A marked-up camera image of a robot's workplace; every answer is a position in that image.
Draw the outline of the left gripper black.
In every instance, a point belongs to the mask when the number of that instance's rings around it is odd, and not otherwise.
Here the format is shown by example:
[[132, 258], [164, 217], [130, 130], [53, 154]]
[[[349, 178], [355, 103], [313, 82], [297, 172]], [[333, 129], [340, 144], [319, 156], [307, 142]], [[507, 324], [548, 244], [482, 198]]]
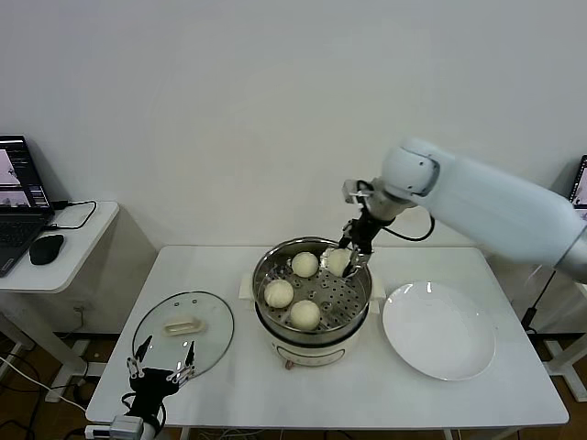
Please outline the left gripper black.
[[152, 336], [138, 346], [131, 357], [127, 358], [130, 388], [134, 391], [129, 414], [137, 417], [157, 416], [163, 400], [179, 390], [178, 383], [185, 383], [195, 375], [194, 341], [187, 351], [183, 366], [176, 372], [159, 368], [144, 368], [142, 361], [150, 348]]

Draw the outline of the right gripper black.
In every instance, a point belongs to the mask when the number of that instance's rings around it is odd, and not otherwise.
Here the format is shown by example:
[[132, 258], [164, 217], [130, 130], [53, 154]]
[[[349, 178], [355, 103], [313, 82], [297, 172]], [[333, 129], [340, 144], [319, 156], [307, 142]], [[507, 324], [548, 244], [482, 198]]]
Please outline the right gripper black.
[[344, 278], [354, 277], [355, 274], [366, 269], [371, 259], [372, 241], [382, 230], [382, 222], [373, 217], [367, 209], [362, 209], [358, 219], [349, 220], [342, 229], [342, 238], [338, 241], [338, 248], [352, 249], [349, 261], [343, 270]]

